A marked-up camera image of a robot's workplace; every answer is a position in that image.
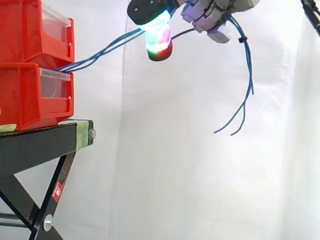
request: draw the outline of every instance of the metal bolt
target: metal bolt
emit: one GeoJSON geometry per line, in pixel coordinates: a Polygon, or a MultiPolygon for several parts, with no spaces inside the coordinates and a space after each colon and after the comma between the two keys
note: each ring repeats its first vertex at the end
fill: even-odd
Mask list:
{"type": "Polygon", "coordinates": [[[90,129],[90,130],[89,130],[89,138],[90,138],[91,140],[93,140],[93,139],[96,138],[96,136],[97,136],[96,130],[95,130],[95,129],[90,129]]]}
{"type": "Polygon", "coordinates": [[[43,230],[45,230],[46,232],[49,232],[53,226],[54,226],[54,217],[51,214],[49,214],[45,217],[43,221],[43,230]]]}

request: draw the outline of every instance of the metal table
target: metal table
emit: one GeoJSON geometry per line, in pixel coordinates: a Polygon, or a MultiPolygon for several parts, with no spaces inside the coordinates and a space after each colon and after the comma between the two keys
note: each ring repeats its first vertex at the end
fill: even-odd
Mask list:
{"type": "Polygon", "coordinates": [[[53,218],[76,152],[94,143],[91,120],[68,120],[58,126],[0,133],[0,198],[14,214],[0,213],[0,226],[28,228],[29,240],[62,240],[53,218]],[[60,158],[41,206],[15,174],[60,158]]]}

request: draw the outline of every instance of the blue cable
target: blue cable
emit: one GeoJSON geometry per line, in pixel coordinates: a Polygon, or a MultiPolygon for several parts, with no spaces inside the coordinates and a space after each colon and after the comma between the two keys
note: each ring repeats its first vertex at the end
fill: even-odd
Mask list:
{"type": "Polygon", "coordinates": [[[232,23],[235,26],[235,28],[237,29],[237,31],[240,33],[240,35],[241,35],[241,39],[243,40],[243,43],[244,43],[246,63],[247,63],[248,71],[249,71],[249,84],[248,84],[248,88],[247,88],[247,91],[246,91],[246,94],[245,94],[245,97],[244,97],[244,101],[242,102],[240,107],[237,109],[235,114],[232,116],[232,118],[227,122],[227,124],[224,125],[222,128],[220,128],[219,130],[214,132],[215,134],[219,133],[219,132],[223,131],[226,127],[228,127],[230,125],[230,123],[235,119],[235,117],[238,115],[238,113],[242,109],[243,110],[242,122],[241,122],[241,125],[238,128],[238,130],[231,134],[231,136],[234,136],[234,135],[236,135],[237,133],[240,132],[240,130],[242,129],[242,127],[245,124],[247,100],[248,100],[248,98],[250,96],[250,93],[252,93],[252,95],[254,95],[255,91],[254,91],[254,81],[253,81],[253,68],[252,68],[251,50],[250,50],[250,46],[248,44],[245,32],[243,31],[243,29],[241,28],[241,26],[239,25],[237,20],[234,17],[232,17],[230,13],[226,12],[224,14],[224,18],[226,20],[228,20],[230,23],[232,23]]]}
{"type": "Polygon", "coordinates": [[[101,51],[97,52],[96,54],[94,54],[93,56],[85,59],[85,60],[81,60],[81,61],[78,61],[78,62],[74,62],[74,63],[71,63],[69,65],[66,65],[66,66],[62,66],[62,67],[58,67],[58,68],[55,68],[54,71],[61,71],[61,72],[72,72],[71,70],[73,68],[76,68],[76,67],[79,67],[81,66],[82,64],[85,64],[89,61],[94,61],[95,59],[101,57],[101,54],[104,53],[107,49],[111,48],[112,46],[116,45],[117,43],[119,43],[120,41],[128,38],[128,37],[131,37],[132,35],[136,34],[136,33],[139,33],[139,32],[142,32],[141,29],[136,29],[136,30],[133,30],[131,32],[128,32],[128,33],[125,33],[123,34],[122,36],[118,37],[117,39],[115,39],[114,41],[112,41],[107,47],[105,47],[104,49],[102,49],[101,51]]]}
{"type": "Polygon", "coordinates": [[[105,51],[106,49],[108,49],[108,48],[105,48],[104,51],[100,51],[98,55],[96,54],[96,57],[93,59],[93,61],[92,61],[91,63],[89,63],[89,64],[87,64],[87,65],[85,65],[85,66],[82,66],[82,67],[79,67],[79,68],[75,68],[75,69],[74,69],[74,68],[68,68],[68,69],[66,69],[66,70],[63,70],[62,73],[70,73],[70,72],[76,72],[76,71],[79,71],[79,70],[86,69],[86,68],[90,67],[91,65],[93,65],[100,57],[102,57],[102,56],[104,56],[104,55],[106,55],[106,54],[108,54],[108,53],[116,50],[117,48],[122,47],[123,45],[129,43],[130,41],[136,39],[137,37],[141,36],[141,35],[144,34],[144,33],[145,33],[145,32],[142,31],[142,32],[140,32],[139,34],[131,37],[130,39],[128,39],[128,40],[126,40],[126,41],[124,41],[123,43],[121,43],[121,44],[119,44],[119,45],[111,48],[111,49],[108,50],[108,51],[105,51]]]}

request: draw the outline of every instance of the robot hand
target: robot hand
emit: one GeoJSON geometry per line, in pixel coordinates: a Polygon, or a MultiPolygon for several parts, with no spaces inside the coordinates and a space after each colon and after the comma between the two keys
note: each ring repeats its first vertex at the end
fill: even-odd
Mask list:
{"type": "Polygon", "coordinates": [[[199,33],[207,35],[217,43],[227,43],[231,32],[226,28],[224,14],[243,12],[255,7],[260,0],[132,0],[128,16],[146,31],[149,58],[153,61],[167,59],[172,52],[169,20],[175,11],[185,4],[182,17],[199,33]]]}

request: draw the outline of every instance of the red storage bin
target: red storage bin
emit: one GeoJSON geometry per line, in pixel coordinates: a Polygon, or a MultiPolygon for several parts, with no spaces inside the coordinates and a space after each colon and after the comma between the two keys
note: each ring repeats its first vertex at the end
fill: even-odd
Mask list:
{"type": "Polygon", "coordinates": [[[41,0],[0,0],[0,63],[54,69],[75,61],[74,21],[41,0]]]}
{"type": "Polygon", "coordinates": [[[0,126],[57,125],[74,114],[74,77],[35,63],[0,63],[0,126]]]}

